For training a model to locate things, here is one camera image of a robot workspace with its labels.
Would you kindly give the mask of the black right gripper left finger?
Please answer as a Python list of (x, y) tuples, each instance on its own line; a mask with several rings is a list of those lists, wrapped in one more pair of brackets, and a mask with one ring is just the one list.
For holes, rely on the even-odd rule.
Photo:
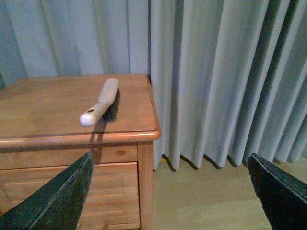
[(86, 153), (0, 218), (2, 230), (74, 230), (85, 204), (93, 173)]

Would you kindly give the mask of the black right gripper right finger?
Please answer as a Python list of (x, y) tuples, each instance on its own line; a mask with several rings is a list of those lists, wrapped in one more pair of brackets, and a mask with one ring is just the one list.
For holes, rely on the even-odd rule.
[(274, 230), (307, 228), (307, 184), (253, 153), (248, 171), (264, 213)]

